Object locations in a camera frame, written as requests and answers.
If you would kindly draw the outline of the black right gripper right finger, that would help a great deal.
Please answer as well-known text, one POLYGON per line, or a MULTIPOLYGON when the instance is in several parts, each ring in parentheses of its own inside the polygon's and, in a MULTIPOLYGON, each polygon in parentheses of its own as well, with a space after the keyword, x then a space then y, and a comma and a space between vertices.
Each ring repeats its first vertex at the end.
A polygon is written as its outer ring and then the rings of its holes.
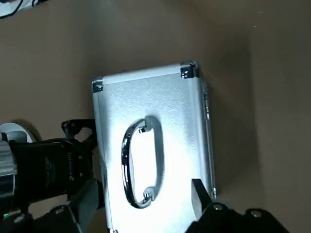
POLYGON ((288 230, 268 211, 247 209, 239 214, 213 201, 200 179, 191 181, 191 202, 196 220, 188 233, 287 233, 288 230))

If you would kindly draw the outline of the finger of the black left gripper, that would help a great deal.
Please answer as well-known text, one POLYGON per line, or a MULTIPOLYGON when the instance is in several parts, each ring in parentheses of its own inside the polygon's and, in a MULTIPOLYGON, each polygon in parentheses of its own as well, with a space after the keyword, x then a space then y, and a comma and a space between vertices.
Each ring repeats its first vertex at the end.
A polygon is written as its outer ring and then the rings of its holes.
POLYGON ((82 151, 85 154, 92 154, 93 150, 97 147, 95 119, 71 119, 62 122, 61 128, 65 134, 66 140, 73 144, 79 151, 82 151), (83 128, 90 129, 91 134, 81 142, 78 141, 75 136, 83 128))

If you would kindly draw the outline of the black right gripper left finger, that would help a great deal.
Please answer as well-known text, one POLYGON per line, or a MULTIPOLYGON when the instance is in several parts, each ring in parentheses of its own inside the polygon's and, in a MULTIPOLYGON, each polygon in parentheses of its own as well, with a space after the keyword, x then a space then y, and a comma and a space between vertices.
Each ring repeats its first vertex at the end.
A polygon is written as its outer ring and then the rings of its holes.
POLYGON ((16 213, 0 221, 2 233, 85 233, 96 211, 104 206, 103 188, 90 179, 65 204, 34 219, 30 213, 16 213))

